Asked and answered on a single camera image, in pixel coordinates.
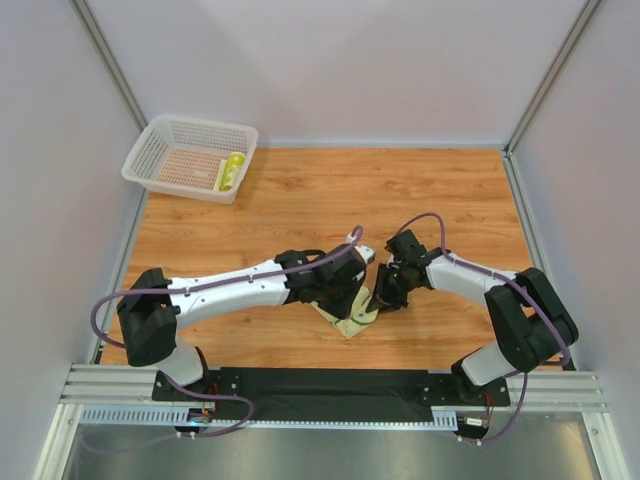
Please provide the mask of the dark green patterned towel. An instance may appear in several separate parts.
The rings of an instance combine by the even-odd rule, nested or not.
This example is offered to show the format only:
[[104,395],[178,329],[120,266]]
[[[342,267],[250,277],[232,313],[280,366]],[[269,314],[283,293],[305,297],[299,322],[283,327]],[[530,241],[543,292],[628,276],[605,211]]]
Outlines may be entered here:
[[331,315],[323,310],[317,302],[312,302],[311,306],[339,333],[345,338],[350,339],[371,326],[378,317],[378,309],[372,311],[367,310],[371,298],[372,294],[370,290],[366,287],[361,287],[352,303],[351,314],[346,319],[339,319]]

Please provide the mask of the yellow-green crocodile towel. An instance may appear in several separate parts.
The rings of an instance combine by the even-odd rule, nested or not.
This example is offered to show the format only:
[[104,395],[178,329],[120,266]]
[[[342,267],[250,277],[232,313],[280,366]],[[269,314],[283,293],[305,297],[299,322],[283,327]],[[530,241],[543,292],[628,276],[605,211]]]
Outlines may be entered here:
[[230,191],[242,170],[246,156],[242,152],[232,152],[228,158],[220,163],[214,189],[216,191]]

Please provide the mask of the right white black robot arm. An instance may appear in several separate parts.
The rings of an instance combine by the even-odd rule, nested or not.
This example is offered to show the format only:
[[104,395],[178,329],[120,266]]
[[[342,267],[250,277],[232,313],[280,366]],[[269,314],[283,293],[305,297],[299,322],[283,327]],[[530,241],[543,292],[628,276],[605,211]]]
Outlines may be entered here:
[[517,373],[570,360],[578,328],[545,273],[495,270],[438,250],[415,261],[398,255],[378,269],[366,310],[380,314],[408,306],[417,288],[453,293],[487,308],[495,340],[451,366],[460,387],[478,390]]

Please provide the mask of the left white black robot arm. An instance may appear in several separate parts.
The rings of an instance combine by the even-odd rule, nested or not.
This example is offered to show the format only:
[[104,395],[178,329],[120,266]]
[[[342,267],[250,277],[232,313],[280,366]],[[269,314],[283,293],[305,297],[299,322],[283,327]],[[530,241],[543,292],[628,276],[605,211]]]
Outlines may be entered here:
[[363,286],[375,251],[357,245],[344,254],[340,245],[321,250],[287,250],[271,260],[200,278],[167,278],[145,271],[117,306],[127,362],[154,366],[181,386],[205,376],[201,352],[178,331],[217,315],[260,306],[316,303],[346,319]]

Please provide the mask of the black cloth strip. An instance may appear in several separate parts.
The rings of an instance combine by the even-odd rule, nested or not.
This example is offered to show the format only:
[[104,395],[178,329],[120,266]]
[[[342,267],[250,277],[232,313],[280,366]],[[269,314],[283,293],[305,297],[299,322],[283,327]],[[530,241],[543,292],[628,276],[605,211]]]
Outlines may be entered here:
[[430,422],[423,370],[224,367],[218,392],[254,404],[252,418],[293,422]]

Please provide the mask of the white plastic mesh basket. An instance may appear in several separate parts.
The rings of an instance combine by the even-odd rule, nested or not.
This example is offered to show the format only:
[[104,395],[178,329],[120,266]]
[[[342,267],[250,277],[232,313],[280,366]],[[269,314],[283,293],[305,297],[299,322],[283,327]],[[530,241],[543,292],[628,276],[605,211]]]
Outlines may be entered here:
[[[140,134],[121,174],[151,192],[230,205],[249,169],[258,138],[258,131],[250,126],[160,115]],[[246,156],[242,170],[230,191],[216,191],[220,163],[232,152]]]

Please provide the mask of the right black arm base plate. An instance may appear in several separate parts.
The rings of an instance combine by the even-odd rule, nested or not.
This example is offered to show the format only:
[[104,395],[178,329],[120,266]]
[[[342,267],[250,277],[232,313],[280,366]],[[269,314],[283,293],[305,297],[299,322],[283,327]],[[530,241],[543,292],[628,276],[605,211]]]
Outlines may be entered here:
[[418,384],[420,400],[429,406],[511,405],[509,390],[504,379],[494,380],[484,386],[474,386],[451,373],[428,373]]

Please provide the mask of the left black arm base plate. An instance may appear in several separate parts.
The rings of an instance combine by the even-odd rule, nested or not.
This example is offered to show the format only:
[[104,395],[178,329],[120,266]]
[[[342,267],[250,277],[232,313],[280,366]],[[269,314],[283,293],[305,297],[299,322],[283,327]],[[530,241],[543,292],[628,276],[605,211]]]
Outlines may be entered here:
[[202,395],[241,398],[242,370],[232,367],[211,369],[204,377],[183,389],[194,392],[196,396],[187,395],[176,389],[160,371],[156,373],[151,398],[154,401],[188,402],[203,401]]

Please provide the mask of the aluminium front rail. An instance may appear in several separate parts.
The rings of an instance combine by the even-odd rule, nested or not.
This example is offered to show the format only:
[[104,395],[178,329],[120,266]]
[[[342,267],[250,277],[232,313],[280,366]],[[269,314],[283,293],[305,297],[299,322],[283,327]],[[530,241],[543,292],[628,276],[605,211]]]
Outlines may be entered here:
[[[272,375],[282,382],[286,374],[306,374],[306,369],[216,369],[222,378],[216,384],[225,395],[239,395],[256,402],[258,395],[249,391],[249,375],[259,373],[263,379]],[[479,407],[483,399],[463,401],[453,393],[453,380],[447,373],[437,371],[405,371],[418,377],[410,393],[432,408]],[[499,381],[485,387],[499,408],[515,406],[523,400],[523,408],[536,412],[605,412],[607,405],[598,379],[591,372],[533,371]],[[63,403],[90,405],[196,405],[209,402],[165,386],[153,367],[133,368],[124,365],[74,365],[67,376],[61,394]]]

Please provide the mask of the right aluminium frame post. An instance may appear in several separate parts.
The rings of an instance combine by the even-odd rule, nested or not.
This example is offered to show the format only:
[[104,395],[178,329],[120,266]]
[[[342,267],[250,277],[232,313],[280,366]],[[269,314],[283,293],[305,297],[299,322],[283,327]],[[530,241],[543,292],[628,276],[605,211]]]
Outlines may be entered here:
[[523,140],[602,4],[603,1],[601,0],[588,0],[583,2],[575,20],[572,22],[568,32],[560,43],[558,50],[542,76],[513,132],[504,144],[503,153],[507,157],[515,152]]

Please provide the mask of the aluminium frame post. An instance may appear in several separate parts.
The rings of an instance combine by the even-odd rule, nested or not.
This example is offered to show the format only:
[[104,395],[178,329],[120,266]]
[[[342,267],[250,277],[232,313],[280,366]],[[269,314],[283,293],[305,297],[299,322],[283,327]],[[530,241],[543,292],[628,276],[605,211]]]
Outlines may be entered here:
[[148,125],[147,118],[127,81],[124,72],[114,55],[97,18],[86,0],[70,0],[69,4],[78,18],[85,34],[91,42],[95,53],[104,66],[116,92],[139,132]]
[[602,4],[603,1],[601,0],[588,0],[583,2],[575,20],[572,22],[568,32],[560,43],[558,50],[542,76],[513,132],[504,144],[503,153],[507,157],[515,152],[523,140]]

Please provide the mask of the left aluminium frame post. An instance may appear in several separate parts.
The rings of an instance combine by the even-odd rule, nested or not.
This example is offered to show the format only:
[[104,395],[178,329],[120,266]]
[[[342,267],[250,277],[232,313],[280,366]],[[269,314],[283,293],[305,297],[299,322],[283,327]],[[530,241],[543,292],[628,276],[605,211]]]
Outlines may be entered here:
[[78,18],[85,34],[91,42],[95,53],[104,66],[116,92],[139,132],[148,125],[147,118],[127,81],[124,72],[114,55],[97,18],[86,0],[70,0],[69,4]]

